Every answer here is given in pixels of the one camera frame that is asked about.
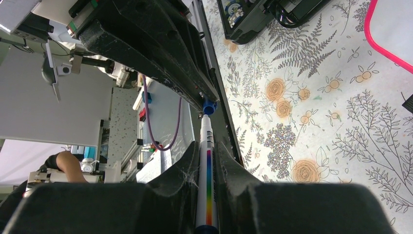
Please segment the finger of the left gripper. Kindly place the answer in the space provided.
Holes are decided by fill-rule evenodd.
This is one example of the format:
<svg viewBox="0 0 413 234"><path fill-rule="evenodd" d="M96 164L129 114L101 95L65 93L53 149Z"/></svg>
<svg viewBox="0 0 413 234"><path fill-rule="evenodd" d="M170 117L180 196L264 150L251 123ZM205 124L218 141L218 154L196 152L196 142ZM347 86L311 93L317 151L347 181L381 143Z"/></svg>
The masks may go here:
<svg viewBox="0 0 413 234"><path fill-rule="evenodd" d="M172 89L194 108L204 98L219 101L196 27L184 17L114 25L93 20L80 34L85 49L106 57Z"/></svg>

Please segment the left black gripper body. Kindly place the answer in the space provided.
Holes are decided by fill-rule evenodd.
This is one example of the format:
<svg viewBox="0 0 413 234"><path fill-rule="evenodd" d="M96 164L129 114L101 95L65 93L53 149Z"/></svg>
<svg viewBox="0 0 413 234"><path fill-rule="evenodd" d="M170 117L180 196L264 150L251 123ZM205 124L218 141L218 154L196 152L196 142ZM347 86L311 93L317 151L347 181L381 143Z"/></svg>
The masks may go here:
<svg viewBox="0 0 413 234"><path fill-rule="evenodd" d="M66 29L73 39L79 39L93 20L114 25L137 23L150 17L163 22L190 15L189 8L181 0L77 0L68 10L71 19Z"/></svg>

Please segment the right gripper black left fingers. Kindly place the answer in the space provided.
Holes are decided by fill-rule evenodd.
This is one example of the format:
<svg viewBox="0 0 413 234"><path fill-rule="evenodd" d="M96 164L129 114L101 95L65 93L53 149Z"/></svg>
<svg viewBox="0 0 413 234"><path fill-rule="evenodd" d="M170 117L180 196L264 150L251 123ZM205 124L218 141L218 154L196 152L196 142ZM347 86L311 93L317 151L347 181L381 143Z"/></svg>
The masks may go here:
<svg viewBox="0 0 413 234"><path fill-rule="evenodd" d="M199 149L199 142L191 142L176 163L147 184L150 234L194 233Z"/></svg>

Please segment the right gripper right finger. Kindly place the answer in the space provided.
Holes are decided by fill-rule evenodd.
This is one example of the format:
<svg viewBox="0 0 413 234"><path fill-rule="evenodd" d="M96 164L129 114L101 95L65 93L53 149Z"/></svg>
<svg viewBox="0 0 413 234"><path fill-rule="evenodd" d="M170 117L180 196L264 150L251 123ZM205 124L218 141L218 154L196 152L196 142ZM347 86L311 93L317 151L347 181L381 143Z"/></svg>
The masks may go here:
<svg viewBox="0 0 413 234"><path fill-rule="evenodd" d="M241 166L222 142L215 143L218 221L221 234L255 234L250 187L260 181Z"/></svg>

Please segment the white blue marker pen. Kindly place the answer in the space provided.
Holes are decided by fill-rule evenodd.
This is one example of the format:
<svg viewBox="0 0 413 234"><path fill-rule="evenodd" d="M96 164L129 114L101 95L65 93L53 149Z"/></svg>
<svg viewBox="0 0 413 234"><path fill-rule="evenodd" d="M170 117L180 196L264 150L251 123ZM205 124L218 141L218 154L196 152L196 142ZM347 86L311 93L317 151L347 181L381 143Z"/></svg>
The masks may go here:
<svg viewBox="0 0 413 234"><path fill-rule="evenodd" d="M214 178L214 137L208 115L204 115L201 121L199 163L195 233L217 234L219 222Z"/></svg>

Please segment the blue marker cap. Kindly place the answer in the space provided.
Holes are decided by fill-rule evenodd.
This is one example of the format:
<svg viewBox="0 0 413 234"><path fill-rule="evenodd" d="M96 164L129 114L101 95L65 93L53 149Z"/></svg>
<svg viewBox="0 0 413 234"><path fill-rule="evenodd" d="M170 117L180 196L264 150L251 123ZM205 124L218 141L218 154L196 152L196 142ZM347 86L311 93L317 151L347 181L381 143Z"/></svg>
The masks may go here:
<svg viewBox="0 0 413 234"><path fill-rule="evenodd" d="M215 111L217 110L218 107L218 103L217 102L213 102L207 98L204 99L204 103L203 103L203 112L205 115L212 115L215 113Z"/></svg>

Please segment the pink framed whiteboard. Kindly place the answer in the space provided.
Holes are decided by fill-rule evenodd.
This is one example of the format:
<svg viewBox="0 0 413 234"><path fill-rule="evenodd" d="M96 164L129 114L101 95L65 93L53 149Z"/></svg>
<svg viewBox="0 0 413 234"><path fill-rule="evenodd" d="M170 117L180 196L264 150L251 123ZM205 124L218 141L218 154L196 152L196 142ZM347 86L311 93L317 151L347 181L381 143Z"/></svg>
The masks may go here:
<svg viewBox="0 0 413 234"><path fill-rule="evenodd" d="M372 0L364 34L370 46L408 72L413 72L413 2Z"/></svg>

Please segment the person forearm in background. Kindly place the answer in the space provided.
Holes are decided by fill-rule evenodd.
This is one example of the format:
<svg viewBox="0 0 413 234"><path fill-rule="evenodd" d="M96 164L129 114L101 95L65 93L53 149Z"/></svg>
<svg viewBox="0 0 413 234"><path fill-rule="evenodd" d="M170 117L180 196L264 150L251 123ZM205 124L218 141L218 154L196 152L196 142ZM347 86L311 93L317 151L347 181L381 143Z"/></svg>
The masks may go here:
<svg viewBox="0 0 413 234"><path fill-rule="evenodd" d="M49 156L40 167L43 169L55 169L63 172L69 183L87 183L84 178L80 162L84 159L82 154L72 154L70 151L62 151Z"/></svg>

